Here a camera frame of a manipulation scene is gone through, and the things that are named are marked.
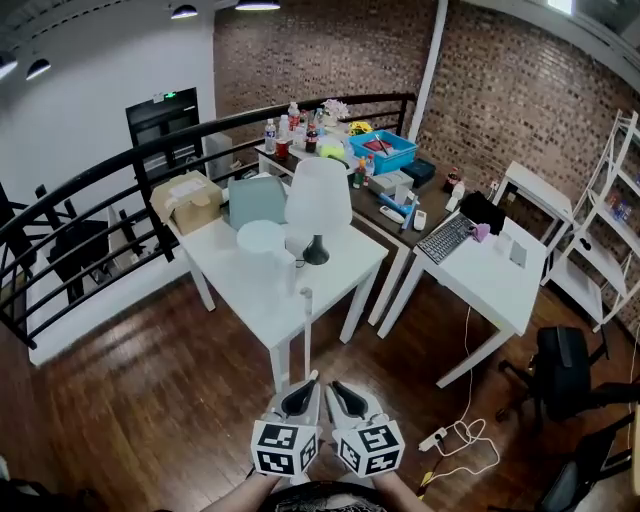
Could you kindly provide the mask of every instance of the computer keyboard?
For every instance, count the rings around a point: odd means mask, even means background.
[[[459,213],[437,231],[418,242],[418,247],[439,265],[453,250],[471,235],[474,227],[467,217]]]

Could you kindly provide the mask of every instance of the brick wall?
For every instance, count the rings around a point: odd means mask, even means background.
[[[281,5],[273,13],[227,9],[216,15],[218,115],[319,96],[417,94],[435,0]],[[454,0],[418,143],[435,161],[460,168],[469,188],[487,190],[516,160],[575,202],[618,109],[640,110],[640,97],[581,50],[524,21]],[[261,130],[231,135],[240,142]],[[640,172],[634,151],[632,175]],[[509,214],[537,234],[549,222],[524,200],[509,205]],[[640,215],[632,224],[640,232]],[[612,230],[599,224],[595,232],[624,255],[626,246]],[[630,279],[638,278],[634,266]],[[627,326],[639,305],[621,313]]]

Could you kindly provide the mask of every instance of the railing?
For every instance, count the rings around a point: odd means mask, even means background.
[[[321,98],[299,102],[299,108],[301,110],[317,109],[321,107],[322,103],[326,101],[326,99],[327,98]],[[363,114],[361,116],[354,116],[347,120],[355,121],[398,116],[396,123],[387,126],[380,126],[379,128],[395,128],[396,133],[400,134],[404,125],[404,118],[407,111],[408,102],[415,102],[415,95],[410,93],[369,94],[360,96],[345,96],[337,99],[343,101],[347,105],[400,102],[400,108],[397,110]],[[215,155],[203,156],[192,162],[188,162],[186,164],[169,169],[166,173],[153,179],[149,179],[146,172],[144,171],[143,165],[134,164],[141,163],[143,159],[149,156],[152,156],[156,153],[167,150],[184,142],[194,141],[198,138],[214,133],[223,132],[260,121],[265,121],[269,118],[278,118],[282,114],[286,114],[287,110],[288,105],[278,105],[274,107],[252,110],[249,112],[244,112],[242,114],[229,116],[224,119],[202,123],[197,126],[186,128],[179,132],[166,135],[141,146],[129,149],[128,151],[120,153],[119,155],[116,155],[112,158],[109,158],[108,160],[105,160],[104,162],[91,167],[90,169],[78,174],[75,178],[69,180],[59,188],[46,194],[37,203],[33,204],[32,206],[26,207],[26,209],[24,209],[22,213],[10,219],[4,224],[2,228],[0,228],[0,247],[2,247],[2,245],[5,246],[2,256],[2,264],[0,265],[0,279],[2,279],[4,282],[5,277],[11,275],[11,281],[8,285],[8,295],[4,297],[6,289],[3,289],[3,298],[0,299],[0,321],[2,321],[25,345],[27,345],[31,349],[35,349],[37,348],[37,345],[34,341],[34,338],[38,336],[38,334],[43,332],[47,327],[51,326],[54,322],[69,313],[71,310],[102,291],[107,286],[110,286],[119,279],[122,279],[123,277],[127,276],[131,272],[137,270],[138,268],[149,263],[162,254],[164,254],[167,261],[171,261],[173,259],[172,250],[177,245],[177,242],[175,239],[172,240],[170,232],[166,229],[166,227],[162,226],[160,219],[151,207],[149,201],[151,197],[152,186],[173,176],[177,176],[194,167],[201,166],[206,162],[215,160],[231,153],[235,153],[237,151],[255,147],[259,144],[262,144],[264,142],[264,139],[252,140],[249,142],[238,144],[230,149],[216,153]],[[14,254],[14,260],[11,263],[6,264],[8,252],[7,249],[12,240],[15,241],[16,238],[24,239],[24,228],[27,226],[46,224],[46,222],[44,221],[36,220],[37,217],[46,215],[47,212],[55,211],[55,208],[60,203],[65,204],[65,202],[67,202],[67,200],[74,194],[82,191],[90,185],[99,182],[104,178],[107,178],[108,176],[111,176],[116,172],[124,170],[129,166],[133,166],[135,177],[137,179],[136,185],[122,190],[114,196],[100,202],[99,204],[96,204],[82,214],[74,217],[61,214],[60,212],[56,211],[56,213],[58,213],[59,215],[71,217],[69,222],[66,222],[61,226],[55,228],[51,233],[45,235],[39,234],[32,236],[31,238],[27,236],[26,238],[29,240],[28,245],[31,244],[31,241],[37,241],[33,245],[31,245],[30,248],[22,251],[20,254]],[[214,181],[220,182],[229,179],[230,177],[241,177],[247,171],[257,166],[257,161],[244,165],[229,173],[216,177]],[[101,212],[114,203],[136,193],[140,193],[142,196],[142,200],[144,202],[143,209],[127,216],[123,220],[113,224],[107,229],[94,234],[93,236],[87,238],[86,240],[82,241],[82,243],[79,243],[73,248],[70,248],[68,251],[64,252],[64,254],[55,259],[55,261],[50,261],[48,266],[46,266],[36,274],[33,274],[31,272],[30,267],[35,261],[35,256],[38,250],[42,249],[51,242],[58,242],[60,240],[64,241],[65,237],[69,235],[69,230],[71,228],[77,228],[78,226],[80,226],[80,223],[86,221],[91,216]],[[69,204],[69,202],[65,204],[65,207],[67,207],[67,211],[69,211],[69,207],[67,206]],[[15,203],[14,205],[19,208],[23,208],[25,206]],[[69,262],[70,260],[72,261],[72,258],[74,257],[77,258],[82,254],[82,251],[88,248],[92,243],[96,243],[100,239],[104,239],[104,237],[107,237],[109,234],[122,229],[123,227],[130,226],[132,223],[138,222],[145,218],[149,218],[149,220],[151,221],[152,229],[150,231],[137,237],[133,241],[129,241],[126,245],[118,248],[117,250],[109,252],[99,260],[90,262],[90,264],[87,264],[87,262],[79,262],[75,260],[75,262],[82,267],[82,270],[74,274],[72,277],[68,277],[64,280],[64,282],[62,282],[61,285],[57,286],[52,291],[39,298],[34,304],[26,308],[24,311],[18,312],[16,314],[16,304],[18,304],[19,301],[24,301],[25,292],[50,272],[55,271],[56,267],[59,268],[59,266],[64,262]],[[83,277],[90,275],[96,269],[104,267],[104,265],[112,261],[117,256],[120,256],[127,250],[132,249],[134,246],[148,241],[154,236],[158,239],[157,249],[155,249],[150,254],[142,257],[135,264],[129,266],[125,270],[122,270],[120,273],[110,277],[110,279],[107,279],[106,281],[98,284],[95,288],[88,291],[87,293],[76,297],[74,300],[70,301],[70,303],[66,307],[62,308],[60,311],[40,323],[35,329],[28,332],[26,322],[27,318],[37,310],[39,310],[46,303],[48,303],[56,295],[68,289],[71,285],[73,285],[74,282],[78,282],[78,280],[81,280]],[[16,284],[19,268],[22,268],[24,271],[24,282],[21,286],[17,287]]]

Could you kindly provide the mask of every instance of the chair wheel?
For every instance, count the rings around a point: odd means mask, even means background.
[[[496,421],[498,423],[502,423],[503,421],[506,421],[508,418],[509,418],[509,409],[500,409],[496,413]]]

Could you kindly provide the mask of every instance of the ceiling light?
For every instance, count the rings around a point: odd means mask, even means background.
[[[193,18],[198,15],[198,11],[193,5],[185,4],[178,7],[171,15],[172,20],[179,20],[181,18]]]
[[[0,80],[16,69],[17,65],[18,61],[13,55],[8,52],[0,52]]]
[[[547,0],[549,7],[558,9],[571,16],[573,14],[573,0]]]
[[[274,11],[280,9],[278,0],[239,0],[238,11]]]
[[[47,59],[38,59],[27,71],[27,80],[33,80],[38,75],[41,75],[45,71],[51,68],[51,63]]]

